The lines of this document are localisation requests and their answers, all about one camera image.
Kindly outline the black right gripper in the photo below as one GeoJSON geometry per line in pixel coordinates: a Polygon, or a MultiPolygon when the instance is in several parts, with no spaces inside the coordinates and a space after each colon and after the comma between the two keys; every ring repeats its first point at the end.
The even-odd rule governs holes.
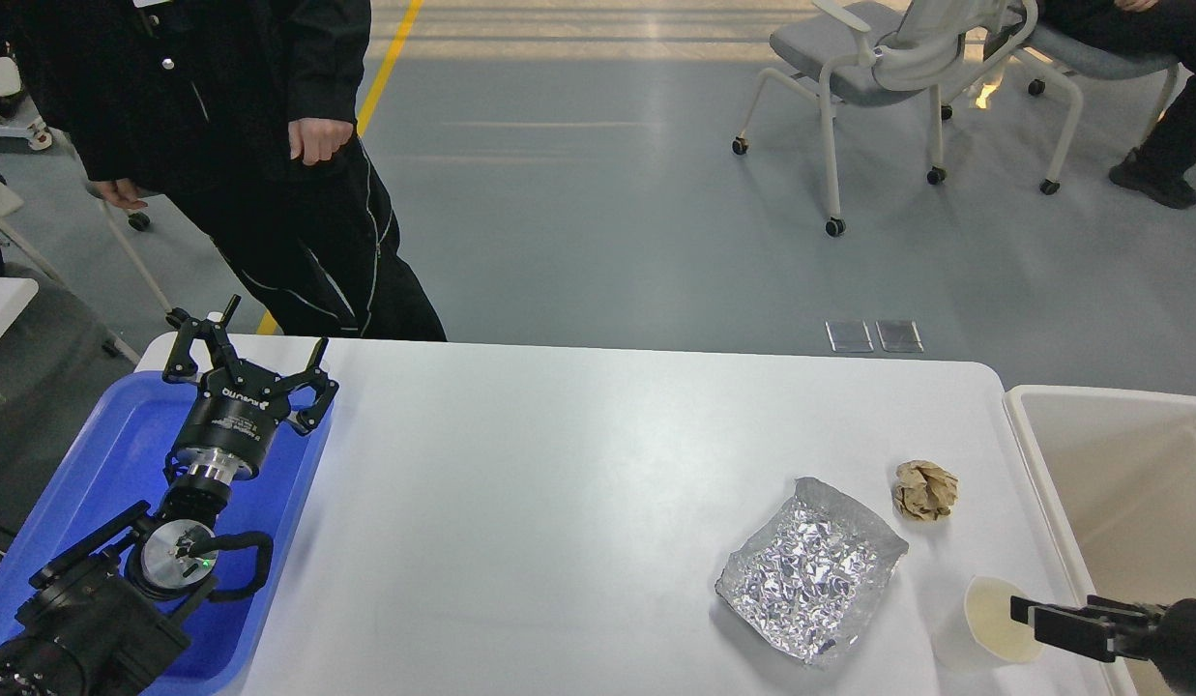
{"type": "Polygon", "coordinates": [[[1036,642],[1100,663],[1133,657],[1139,642],[1137,655],[1155,666],[1173,692],[1196,695],[1196,598],[1168,605],[1096,594],[1087,600],[1070,608],[1012,596],[1009,617],[1030,624],[1036,642]]]}

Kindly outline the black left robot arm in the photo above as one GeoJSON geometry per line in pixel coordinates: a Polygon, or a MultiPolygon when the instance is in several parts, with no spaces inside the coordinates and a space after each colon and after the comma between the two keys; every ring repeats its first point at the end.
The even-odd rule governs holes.
{"type": "Polygon", "coordinates": [[[251,657],[338,383],[167,315],[161,376],[100,399],[0,564],[0,695],[212,695],[251,657]]]}

